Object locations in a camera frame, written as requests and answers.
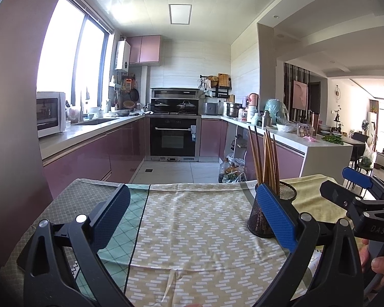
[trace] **chopsticks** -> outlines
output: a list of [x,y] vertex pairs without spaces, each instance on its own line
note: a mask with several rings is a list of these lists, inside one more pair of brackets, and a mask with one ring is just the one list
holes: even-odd
[[279,161],[277,157],[277,146],[276,140],[273,135],[273,141],[270,137],[270,132],[266,130],[263,135],[263,146],[264,146],[264,161],[263,161],[263,169],[262,162],[260,158],[260,146],[258,139],[258,132],[256,126],[253,130],[249,126],[249,138],[250,144],[252,147],[253,160],[255,163],[255,171],[256,178],[258,181],[258,185],[262,183],[267,183],[272,190],[279,195],[280,193],[280,177],[279,177]]

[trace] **blue gripper pad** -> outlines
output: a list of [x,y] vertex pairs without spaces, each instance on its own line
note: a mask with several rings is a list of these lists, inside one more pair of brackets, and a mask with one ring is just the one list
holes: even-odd
[[256,197],[280,245],[289,249],[291,253],[294,252],[297,246],[296,228],[275,199],[273,192],[262,183],[256,191]]
[[107,247],[130,201],[131,192],[125,184],[122,184],[94,217],[90,223],[92,226],[91,249],[94,252]]
[[343,178],[355,183],[363,189],[369,189],[373,186],[371,178],[359,171],[346,167],[343,169]]

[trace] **basket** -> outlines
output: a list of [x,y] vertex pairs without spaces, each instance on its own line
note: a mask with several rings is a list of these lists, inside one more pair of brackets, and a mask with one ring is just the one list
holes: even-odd
[[[293,202],[296,197],[296,190],[288,183],[280,181],[280,199]],[[249,220],[247,221],[247,228],[250,232],[252,232],[252,234],[259,238],[270,239],[275,237],[262,209],[258,205],[257,195],[253,203]]]

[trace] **hand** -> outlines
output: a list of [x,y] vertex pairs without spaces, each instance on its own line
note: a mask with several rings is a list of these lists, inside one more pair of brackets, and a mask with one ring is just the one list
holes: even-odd
[[[364,269],[370,254],[368,251],[369,241],[367,239],[363,239],[362,242],[365,246],[360,250],[359,254],[360,254],[361,266]],[[373,259],[373,261],[371,262],[371,268],[375,273],[380,273],[384,275],[384,256],[376,257],[375,259]],[[380,285],[376,287],[376,290],[378,291],[383,286],[384,286],[384,276],[381,279]]]

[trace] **patterned tablecloth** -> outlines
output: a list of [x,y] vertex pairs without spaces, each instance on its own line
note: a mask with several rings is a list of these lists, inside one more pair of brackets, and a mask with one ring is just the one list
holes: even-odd
[[[335,222],[345,211],[319,195],[327,178],[286,180],[298,192],[299,212]],[[23,272],[15,261],[38,222],[65,223],[90,213],[119,184],[75,180],[48,206],[15,247],[0,278],[19,300]],[[255,182],[238,184],[129,184],[131,202],[107,247],[98,251],[105,268],[136,307],[251,306],[286,260],[275,239],[261,239],[246,227]],[[92,293],[74,254],[68,260],[81,292]],[[303,294],[302,282],[296,296]]]

